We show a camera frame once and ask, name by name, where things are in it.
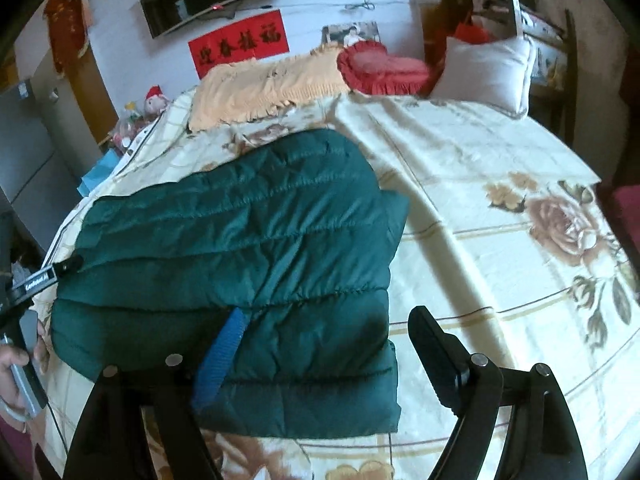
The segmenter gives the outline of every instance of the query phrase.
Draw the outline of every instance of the photograph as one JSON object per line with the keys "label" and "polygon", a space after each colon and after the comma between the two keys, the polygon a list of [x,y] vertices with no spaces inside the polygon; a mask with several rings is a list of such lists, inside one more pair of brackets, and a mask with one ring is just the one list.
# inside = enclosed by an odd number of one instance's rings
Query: photograph
{"label": "photograph", "polygon": [[566,54],[542,41],[533,40],[536,45],[536,63],[533,66],[531,79],[562,90],[566,75]]}
{"label": "photograph", "polygon": [[337,41],[343,46],[351,46],[359,41],[380,41],[376,22],[352,22],[340,25],[327,25],[322,29],[322,42]]}

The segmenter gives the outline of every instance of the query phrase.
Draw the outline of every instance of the red heart-shaped pillow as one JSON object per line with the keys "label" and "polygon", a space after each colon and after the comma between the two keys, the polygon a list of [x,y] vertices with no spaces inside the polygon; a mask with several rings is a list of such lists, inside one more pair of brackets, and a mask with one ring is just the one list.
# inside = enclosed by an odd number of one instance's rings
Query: red heart-shaped pillow
{"label": "red heart-shaped pillow", "polygon": [[392,56],[377,41],[359,41],[345,48],[337,62],[347,85],[365,94],[417,94],[435,83],[433,71],[423,61]]}

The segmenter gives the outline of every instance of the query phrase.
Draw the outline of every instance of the beige blanket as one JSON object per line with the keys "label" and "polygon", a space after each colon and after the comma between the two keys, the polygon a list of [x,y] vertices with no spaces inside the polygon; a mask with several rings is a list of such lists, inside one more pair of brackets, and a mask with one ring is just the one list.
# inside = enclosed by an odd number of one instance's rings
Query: beige blanket
{"label": "beige blanket", "polygon": [[338,70],[339,52],[340,47],[331,43],[303,56],[273,62],[248,59],[213,67],[196,90],[191,131],[261,119],[279,107],[348,92]]}
{"label": "beige blanket", "polygon": [[[398,432],[325,441],[206,432],[226,480],[426,478],[455,419],[439,405],[407,335],[407,316],[417,304],[427,305],[470,351],[499,365],[549,364],[574,416],[590,478],[616,477],[640,440],[636,285],[593,201],[588,186],[596,175],[560,140],[529,118],[515,121],[478,104],[361,94],[190,134],[192,95],[178,98],[128,166],[74,212],[52,248],[54,260],[70,254],[98,196],[210,170],[314,126],[353,139],[380,186],[411,199],[389,288]],[[54,297],[52,288],[37,298],[44,320]],[[92,385],[55,356],[50,370],[48,393],[70,442]],[[494,476],[507,420],[501,411],[481,479]],[[169,479],[152,420],[148,428],[154,461]],[[65,455],[50,420],[45,452],[61,472]]]}

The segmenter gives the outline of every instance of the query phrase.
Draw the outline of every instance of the quilted jacket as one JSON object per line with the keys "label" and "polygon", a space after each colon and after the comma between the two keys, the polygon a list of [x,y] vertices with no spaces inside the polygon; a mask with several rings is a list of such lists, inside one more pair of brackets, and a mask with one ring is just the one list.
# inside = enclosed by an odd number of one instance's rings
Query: quilted jacket
{"label": "quilted jacket", "polygon": [[249,321],[204,428],[343,438],[397,429],[389,263],[408,201],[348,139],[293,134],[180,182],[95,202],[58,285],[52,342],[95,381]]}

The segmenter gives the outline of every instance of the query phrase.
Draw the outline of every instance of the plush toy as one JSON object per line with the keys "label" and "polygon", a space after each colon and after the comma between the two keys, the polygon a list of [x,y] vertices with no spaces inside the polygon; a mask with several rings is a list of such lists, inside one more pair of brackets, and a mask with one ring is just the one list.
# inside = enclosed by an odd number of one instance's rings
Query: plush toy
{"label": "plush toy", "polygon": [[155,119],[160,115],[169,105],[169,99],[167,99],[162,93],[158,85],[152,86],[145,97],[145,115],[148,119]]}

